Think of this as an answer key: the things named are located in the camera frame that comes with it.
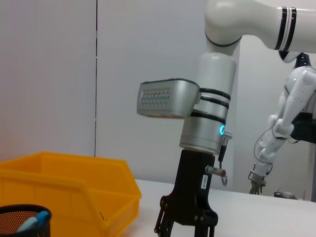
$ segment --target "camera vent grille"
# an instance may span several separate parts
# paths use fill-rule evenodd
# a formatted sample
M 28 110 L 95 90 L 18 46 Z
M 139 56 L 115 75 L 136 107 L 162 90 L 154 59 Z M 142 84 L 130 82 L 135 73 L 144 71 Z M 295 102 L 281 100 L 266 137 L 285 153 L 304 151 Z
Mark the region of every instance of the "camera vent grille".
M 169 101 L 170 93 L 168 90 L 146 91 L 143 93 L 141 103 L 143 106 L 166 106 Z

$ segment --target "white wall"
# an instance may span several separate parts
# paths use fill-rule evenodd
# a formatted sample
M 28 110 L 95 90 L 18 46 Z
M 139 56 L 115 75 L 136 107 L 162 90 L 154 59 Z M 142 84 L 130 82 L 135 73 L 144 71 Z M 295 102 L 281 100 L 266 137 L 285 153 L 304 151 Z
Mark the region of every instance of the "white wall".
M 316 8 L 314 0 L 261 0 L 275 6 Z M 315 66 L 316 55 L 310 55 Z M 240 43 L 238 100 L 235 133 L 234 190 L 248 192 L 247 180 L 255 158 L 253 147 L 267 129 L 267 119 L 277 108 L 278 97 L 294 66 L 283 63 L 276 51 L 268 50 L 252 36 L 244 36 Z M 278 188 L 302 198 L 307 183 L 309 144 L 288 142 L 278 151 L 273 171 L 266 178 L 264 194 L 272 196 Z
M 0 159 L 94 154 L 95 16 L 95 1 L 0 1 Z
M 136 114 L 139 84 L 168 78 L 194 79 L 206 52 L 206 0 L 100 0 L 96 155 L 128 161 L 138 179 L 174 182 L 182 120 Z M 237 83 L 227 120 L 234 133 Z M 223 166 L 232 188 L 234 142 Z M 213 177 L 213 188 L 223 188 Z

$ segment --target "metal pin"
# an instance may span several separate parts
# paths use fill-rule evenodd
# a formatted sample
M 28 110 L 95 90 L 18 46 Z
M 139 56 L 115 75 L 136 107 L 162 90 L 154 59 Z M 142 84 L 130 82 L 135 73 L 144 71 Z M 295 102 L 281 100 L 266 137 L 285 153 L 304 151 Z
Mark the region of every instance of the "metal pin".
M 226 176 L 226 170 L 215 168 L 215 167 L 212 167 L 212 166 L 209 166 L 209 165 L 205 168 L 205 173 L 207 173 L 207 174 L 215 174 L 215 175 L 218 175 L 218 176 L 221 176 L 221 177 L 225 177 Z

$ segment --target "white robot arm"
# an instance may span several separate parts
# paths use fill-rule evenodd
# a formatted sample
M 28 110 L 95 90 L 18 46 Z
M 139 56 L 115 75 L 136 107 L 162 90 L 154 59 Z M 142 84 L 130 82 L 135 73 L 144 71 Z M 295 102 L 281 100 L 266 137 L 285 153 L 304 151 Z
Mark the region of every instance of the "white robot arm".
M 195 237 L 214 236 L 218 216 L 208 204 L 208 190 L 215 173 L 214 155 L 222 158 L 220 152 L 227 144 L 224 128 L 237 67 L 232 54 L 241 37 L 257 36 L 270 49 L 316 53 L 315 25 L 315 10 L 272 7 L 254 0 L 209 0 L 205 13 L 209 52 L 200 57 L 196 78 L 140 85 L 138 114 L 184 119 L 180 139 L 184 149 L 174 189 L 160 200 L 154 230 L 159 237 L 170 237 L 174 222 L 195 226 Z M 275 152 L 291 135 L 293 119 L 315 90 L 313 69 L 300 71 L 296 80 L 288 95 L 282 94 L 277 114 L 269 119 L 273 134 L 267 131 L 260 144 L 261 161 L 254 170 L 259 183 Z

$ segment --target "blue led light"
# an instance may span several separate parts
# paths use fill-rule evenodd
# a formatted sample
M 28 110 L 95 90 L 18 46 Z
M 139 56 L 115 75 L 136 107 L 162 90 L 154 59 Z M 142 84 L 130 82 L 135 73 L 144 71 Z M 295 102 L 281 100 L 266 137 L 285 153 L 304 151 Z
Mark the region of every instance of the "blue led light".
M 222 125 L 221 128 L 219 129 L 219 133 L 223 136 L 224 135 L 224 129 L 225 125 Z

